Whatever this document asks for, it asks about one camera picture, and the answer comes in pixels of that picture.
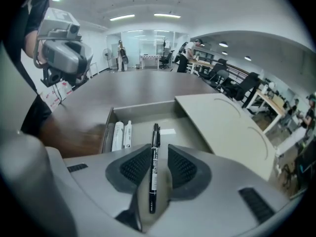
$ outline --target wooden desk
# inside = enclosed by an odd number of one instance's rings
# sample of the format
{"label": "wooden desk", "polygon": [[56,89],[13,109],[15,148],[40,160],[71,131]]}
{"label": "wooden desk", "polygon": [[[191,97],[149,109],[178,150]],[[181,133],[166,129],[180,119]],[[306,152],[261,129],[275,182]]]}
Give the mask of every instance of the wooden desk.
{"label": "wooden desk", "polygon": [[262,94],[261,90],[257,89],[255,95],[247,105],[246,109],[248,109],[256,100],[257,96],[260,96],[263,99],[263,103],[261,104],[260,107],[263,107],[265,103],[270,105],[273,110],[277,113],[277,117],[271,122],[271,124],[263,131],[264,133],[267,133],[271,128],[280,120],[281,117],[285,115],[285,110],[284,108],[280,108],[275,102],[273,102],[269,97],[266,95]]}
{"label": "wooden desk", "polygon": [[198,77],[160,71],[103,72],[70,94],[43,125],[39,138],[63,158],[101,153],[111,107],[216,93]]}
{"label": "wooden desk", "polygon": [[200,65],[200,66],[206,66],[208,68],[213,69],[214,65],[203,62],[203,61],[195,61],[195,60],[189,60],[189,63],[192,63],[192,68],[191,68],[191,72],[190,74],[193,74],[195,69],[196,69],[196,65]]}

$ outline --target glass wall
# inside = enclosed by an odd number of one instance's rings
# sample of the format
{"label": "glass wall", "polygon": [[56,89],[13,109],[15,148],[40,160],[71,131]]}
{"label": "glass wall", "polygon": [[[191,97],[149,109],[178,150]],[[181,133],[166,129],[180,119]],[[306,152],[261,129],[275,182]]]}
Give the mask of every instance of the glass wall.
{"label": "glass wall", "polygon": [[[177,53],[177,42],[187,41],[187,34],[181,34],[165,30],[136,30],[122,32],[120,34],[107,36],[107,47],[113,52],[113,59],[118,57],[118,44],[122,40],[126,49],[126,55],[129,59],[129,67],[138,67],[140,64],[140,55],[160,55],[167,56],[169,52],[175,50]],[[155,60],[145,60],[146,66],[155,66]]]}

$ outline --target black chair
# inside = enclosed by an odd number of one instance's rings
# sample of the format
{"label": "black chair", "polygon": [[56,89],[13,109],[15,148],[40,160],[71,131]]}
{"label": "black chair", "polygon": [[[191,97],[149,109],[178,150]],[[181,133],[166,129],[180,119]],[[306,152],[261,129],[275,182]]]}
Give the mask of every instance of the black chair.
{"label": "black chair", "polygon": [[240,84],[234,84],[229,86],[222,86],[222,89],[226,96],[229,98],[234,98],[236,101],[241,101],[247,91],[251,90],[252,88],[259,87],[260,79],[258,78],[258,74],[251,72],[245,80],[243,80]]}
{"label": "black chair", "polygon": [[229,77],[229,72],[227,70],[221,69],[220,71],[218,71],[214,77],[217,77],[218,80],[217,81],[213,81],[211,78],[208,81],[205,81],[208,85],[210,85],[212,88],[221,89],[222,84],[226,81],[226,79]]}
{"label": "black chair", "polygon": [[171,59],[172,52],[168,53],[167,57],[162,57],[159,61],[162,63],[162,65],[159,65],[160,68],[165,69],[166,67],[169,68],[167,65]]}
{"label": "black chair", "polygon": [[227,67],[226,65],[223,65],[221,63],[216,63],[214,68],[208,73],[208,74],[205,74],[203,72],[199,72],[198,75],[203,78],[204,80],[211,80],[212,78],[212,81],[217,81],[218,78],[217,77],[214,77],[217,72],[219,72],[220,70],[226,70]]}

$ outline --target black shirt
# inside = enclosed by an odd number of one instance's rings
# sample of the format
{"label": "black shirt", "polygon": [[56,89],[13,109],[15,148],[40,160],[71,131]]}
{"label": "black shirt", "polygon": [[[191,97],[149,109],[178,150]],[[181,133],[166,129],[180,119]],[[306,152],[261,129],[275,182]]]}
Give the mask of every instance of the black shirt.
{"label": "black shirt", "polygon": [[[310,109],[308,110],[308,112],[306,113],[305,118],[307,119],[307,117],[311,117],[312,120],[315,118],[314,109],[310,108]],[[302,122],[302,127],[305,128],[305,129],[307,129],[307,125],[306,125],[306,123],[305,123],[304,121]]]}
{"label": "black shirt", "polygon": [[293,112],[295,112],[296,111],[296,109],[297,109],[297,107],[296,107],[296,105],[294,105],[290,110],[288,110],[288,114],[290,114],[290,115],[292,115],[293,114]]}
{"label": "black shirt", "polygon": [[21,62],[21,50],[24,48],[25,36],[40,27],[48,6],[49,0],[30,0],[15,15],[10,30],[3,40],[5,49],[16,69],[36,93],[35,84]]}

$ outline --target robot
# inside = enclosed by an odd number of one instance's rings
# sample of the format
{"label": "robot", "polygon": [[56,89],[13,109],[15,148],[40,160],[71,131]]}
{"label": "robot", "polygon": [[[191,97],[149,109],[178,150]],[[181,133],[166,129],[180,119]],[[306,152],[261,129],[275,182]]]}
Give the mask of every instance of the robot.
{"label": "robot", "polygon": [[[86,75],[92,51],[78,31],[70,13],[47,10],[34,56],[47,87],[62,79],[77,85]],[[40,41],[45,64],[37,59]],[[162,192],[157,214],[149,218],[143,204],[150,148],[62,159],[37,138],[6,131],[0,133],[0,174],[27,215],[51,236],[267,236],[300,201],[289,201],[240,163],[170,144],[168,158],[158,163],[158,173],[168,178],[158,176]]]}
{"label": "robot", "polygon": [[[34,65],[43,69],[41,81],[46,87],[60,80],[71,86],[83,82],[93,57],[92,49],[81,42],[80,24],[72,14],[48,8],[39,27],[34,49]],[[47,61],[38,61],[39,42],[43,41],[42,54]]]}

